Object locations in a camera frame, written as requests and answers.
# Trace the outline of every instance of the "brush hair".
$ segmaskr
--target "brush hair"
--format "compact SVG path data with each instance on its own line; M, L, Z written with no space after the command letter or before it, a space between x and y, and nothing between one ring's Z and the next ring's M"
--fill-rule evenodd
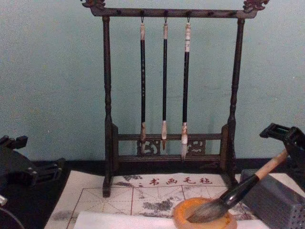
M227 211L227 205L221 199L216 199L202 204L187 220L191 223L207 223L222 217Z

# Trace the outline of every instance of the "light blue wall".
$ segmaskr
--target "light blue wall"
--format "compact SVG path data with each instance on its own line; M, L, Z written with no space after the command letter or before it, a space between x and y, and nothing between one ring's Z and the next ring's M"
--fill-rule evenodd
M118 1L107 7L241 9L242 0ZM258 134L271 122L305 131L305 6L270 0L246 20L236 110L238 158L271 157L282 144ZM147 132L162 118L162 18L145 18ZM219 133L229 115L237 20L191 19L189 133ZM111 18L112 119L140 132L140 19ZM186 19L168 19L168 127L182 122ZM102 19L78 0L0 2L0 134L27 135L31 160L104 159ZM177 153L170 143L167 153ZM208 145L214 153L217 146ZM132 144L121 144L127 154Z

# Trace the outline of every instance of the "calligraphy brush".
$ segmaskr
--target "calligraphy brush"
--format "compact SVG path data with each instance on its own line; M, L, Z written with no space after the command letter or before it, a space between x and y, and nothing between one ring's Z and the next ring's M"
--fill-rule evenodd
M191 223L210 222L222 217L230 208L241 201L250 189L275 167L288 157L286 149L261 167L255 174L248 177L235 188L223 193L218 199L202 204L195 212L187 218Z
M145 131L145 25L141 23L141 154L145 152L146 131Z
M162 121L162 146L165 149L167 124L166 124L166 77L167 77L167 23L163 27L163 121Z
M181 159L184 161L187 153L187 88L189 80L189 56L191 25L188 22L185 27L185 49L184 49L184 76L183 76L183 113L182 113L182 131L181 131Z

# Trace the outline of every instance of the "gray box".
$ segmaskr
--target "gray box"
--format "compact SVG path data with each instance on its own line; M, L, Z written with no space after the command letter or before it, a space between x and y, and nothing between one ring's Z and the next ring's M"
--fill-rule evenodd
M241 181L257 170L241 173ZM243 198L253 213L271 229L305 229L305 198L267 175Z

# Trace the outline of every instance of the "wooden brush rack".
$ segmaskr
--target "wooden brush rack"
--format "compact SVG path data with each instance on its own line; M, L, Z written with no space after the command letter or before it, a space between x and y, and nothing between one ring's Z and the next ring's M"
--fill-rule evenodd
M246 0L243 10L179 10L179 9L128 9L106 8L104 0L86 0L83 6L90 8L94 16L102 17L103 21L103 51L104 51L104 87L105 87L105 160L106 171L103 183L103 196L109 197L111 193L112 178L119 168L120 162L164 162L180 161L180 155L161 155L161 134L146 135L145 150L149 153L140 153L140 134L121 135L118 127L112 123L111 118L111 63L110 63L110 17L185 17L185 18L224 18L237 19L237 38L235 46L234 68L232 77L232 94L230 101L230 115L228 122L222 127L219 134L189 134L188 154L185 161L200 161L201 167L217 168L221 174L227 176L227 185L236 184L235 179L235 111L239 72L241 65L243 31L245 19L252 19L259 10L265 7L269 0ZM181 134L168 134L167 141L181 140ZM207 140L220 140L220 152L217 155L205 154ZM138 153L136 156L119 155L119 141L136 141Z

